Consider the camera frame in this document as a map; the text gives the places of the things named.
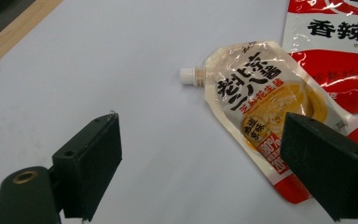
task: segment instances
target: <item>screw hole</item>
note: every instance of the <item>screw hole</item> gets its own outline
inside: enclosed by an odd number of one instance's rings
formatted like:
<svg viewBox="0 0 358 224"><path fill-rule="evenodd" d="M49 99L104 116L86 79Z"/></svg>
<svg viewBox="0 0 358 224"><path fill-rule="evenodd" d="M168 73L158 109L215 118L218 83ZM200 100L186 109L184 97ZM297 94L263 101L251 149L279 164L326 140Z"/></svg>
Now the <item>screw hole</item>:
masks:
<svg viewBox="0 0 358 224"><path fill-rule="evenodd" d="M71 156L75 155L75 152L74 151L66 151L64 155L67 157L71 157Z"/></svg>
<svg viewBox="0 0 358 224"><path fill-rule="evenodd" d="M25 184L37 176L37 171L25 171L13 178L15 184Z"/></svg>

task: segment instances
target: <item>red and white package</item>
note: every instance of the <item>red and white package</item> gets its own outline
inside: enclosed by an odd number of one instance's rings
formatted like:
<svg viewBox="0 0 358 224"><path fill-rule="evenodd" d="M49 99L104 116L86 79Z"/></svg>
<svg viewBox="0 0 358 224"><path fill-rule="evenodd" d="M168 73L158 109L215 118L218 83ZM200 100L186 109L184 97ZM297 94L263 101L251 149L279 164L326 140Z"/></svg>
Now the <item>red and white package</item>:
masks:
<svg viewBox="0 0 358 224"><path fill-rule="evenodd" d="M182 69L180 78L183 84L205 88L205 100L217 119L290 203L311 196L281 158L287 112L317 119L358 143L358 119L275 42L223 46L205 67Z"/></svg>
<svg viewBox="0 0 358 224"><path fill-rule="evenodd" d="M290 0L282 47L358 113L358 0Z"/></svg>

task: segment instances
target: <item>product label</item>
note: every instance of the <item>product label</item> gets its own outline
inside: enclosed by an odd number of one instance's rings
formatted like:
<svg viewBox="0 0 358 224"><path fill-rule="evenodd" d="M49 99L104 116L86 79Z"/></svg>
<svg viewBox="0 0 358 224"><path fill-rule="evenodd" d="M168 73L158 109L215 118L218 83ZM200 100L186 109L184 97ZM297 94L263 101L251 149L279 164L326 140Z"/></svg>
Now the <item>product label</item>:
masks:
<svg viewBox="0 0 358 224"><path fill-rule="evenodd" d="M358 113L358 0L291 0L282 47L339 105Z"/></svg>
<svg viewBox="0 0 358 224"><path fill-rule="evenodd" d="M217 93L221 98L227 97L230 110L246 113L256 101L265 98L269 93L280 87L283 81L277 76L282 72L269 62L261 61L260 52L249 56L248 62L217 83Z"/></svg>
<svg viewBox="0 0 358 224"><path fill-rule="evenodd" d="M289 167L282 160L280 154L281 139L274 133L267 137L261 144L258 146L258 151L263 155L263 157L271 163L272 167L281 175L284 172L289 170Z"/></svg>

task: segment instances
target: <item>sauce package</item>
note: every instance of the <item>sauce package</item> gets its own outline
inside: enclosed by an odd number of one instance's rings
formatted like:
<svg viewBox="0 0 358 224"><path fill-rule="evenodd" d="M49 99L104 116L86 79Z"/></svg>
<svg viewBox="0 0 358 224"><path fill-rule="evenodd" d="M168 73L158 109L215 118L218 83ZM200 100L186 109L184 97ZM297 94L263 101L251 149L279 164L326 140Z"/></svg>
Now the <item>sauce package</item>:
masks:
<svg viewBox="0 0 358 224"><path fill-rule="evenodd" d="M205 68L182 69L181 81L205 87L213 113L288 202L310 194L280 156L286 112L317 119L358 142L358 119L274 42L218 49Z"/></svg>
<svg viewBox="0 0 358 224"><path fill-rule="evenodd" d="M350 113L358 113L358 0L290 0L283 49Z"/></svg>

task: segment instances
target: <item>white spout cap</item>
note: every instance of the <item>white spout cap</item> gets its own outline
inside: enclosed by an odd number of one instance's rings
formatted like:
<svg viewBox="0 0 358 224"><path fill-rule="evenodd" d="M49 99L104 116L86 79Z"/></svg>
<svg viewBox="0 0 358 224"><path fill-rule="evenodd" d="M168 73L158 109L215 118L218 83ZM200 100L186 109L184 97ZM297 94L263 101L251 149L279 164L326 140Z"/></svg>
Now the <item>white spout cap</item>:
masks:
<svg viewBox="0 0 358 224"><path fill-rule="evenodd" d="M194 68L182 68L180 70L180 82L184 85L197 86L195 69Z"/></svg>
<svg viewBox="0 0 358 224"><path fill-rule="evenodd" d="M205 75L205 68L182 68L180 81L185 85L204 86Z"/></svg>

